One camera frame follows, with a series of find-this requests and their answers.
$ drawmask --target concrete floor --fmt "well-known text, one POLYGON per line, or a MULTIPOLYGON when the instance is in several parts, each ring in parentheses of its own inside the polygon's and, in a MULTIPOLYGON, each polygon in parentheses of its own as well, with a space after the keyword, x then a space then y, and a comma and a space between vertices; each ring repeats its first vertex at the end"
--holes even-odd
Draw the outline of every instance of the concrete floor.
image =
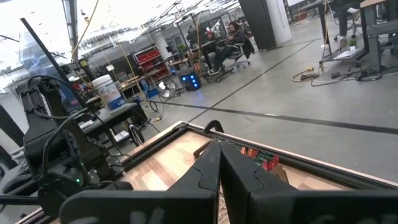
MULTIPOLYGON (((328 27, 332 37, 338 33, 330 17, 328 27)), ((165 119, 154 126, 163 130, 180 120, 205 126, 217 119, 229 134, 398 182, 398 76, 321 87, 293 83, 292 75, 310 65, 317 68, 323 41, 319 17, 291 29, 291 41, 252 55, 247 69, 227 75, 221 83, 203 82, 199 90, 169 100, 165 119)), ((389 53, 383 60, 398 63, 389 53)), ((330 80, 331 72, 345 73, 355 62, 325 65, 320 80, 330 80)), ((148 126, 143 133, 149 139, 157 132, 148 126)), ((13 223, 21 210, 7 207, 0 223, 13 223)))

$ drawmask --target jeans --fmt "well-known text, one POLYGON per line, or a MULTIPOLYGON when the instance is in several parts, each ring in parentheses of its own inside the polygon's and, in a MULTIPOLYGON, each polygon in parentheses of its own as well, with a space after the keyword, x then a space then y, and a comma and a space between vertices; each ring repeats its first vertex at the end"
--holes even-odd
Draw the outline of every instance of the jeans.
POLYGON ((355 9, 359 9, 360 2, 361 1, 344 4, 343 1, 336 0, 336 1, 333 1, 330 3, 331 10, 335 11, 337 18, 338 18, 340 36, 347 36, 348 16, 352 15, 351 13, 347 12, 347 10, 351 7, 355 8, 355 9))
POLYGON ((218 71, 225 59, 230 57, 235 50, 237 50, 235 47, 227 47, 222 52, 217 53, 214 62, 214 70, 218 71))

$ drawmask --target gray floor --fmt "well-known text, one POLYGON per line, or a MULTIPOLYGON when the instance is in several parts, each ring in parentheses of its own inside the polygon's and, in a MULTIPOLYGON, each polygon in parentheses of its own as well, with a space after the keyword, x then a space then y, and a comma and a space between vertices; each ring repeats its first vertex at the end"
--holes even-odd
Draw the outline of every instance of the gray floor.
MULTIPOLYGON (((328 27, 331 36, 338 33, 338 26, 330 17, 328 27)), ((199 90, 168 101, 174 105, 159 105, 165 119, 154 126, 163 130, 180 120, 204 126, 217 119, 227 133, 235 136, 398 182, 397 135, 334 125, 398 128, 398 75, 371 83, 350 81, 321 87, 311 87, 309 82, 293 83, 292 75, 310 65, 317 68, 323 41, 318 17, 291 28, 291 41, 282 48, 252 55, 247 69, 227 75, 221 83, 203 82, 199 90), (322 120, 326 124, 220 111, 223 109, 322 120)), ((389 53, 383 55, 383 60, 386 64, 398 63, 396 56, 389 53)), ((330 80, 331 72, 346 72, 355 63, 325 65, 326 72, 320 80, 330 80)), ((151 117, 155 115, 150 108, 144 110, 151 117)), ((144 130, 146 139, 156 133, 150 126, 144 130)), ((16 221, 21 210, 27 209, 7 207, 0 215, 0 223, 16 221)))

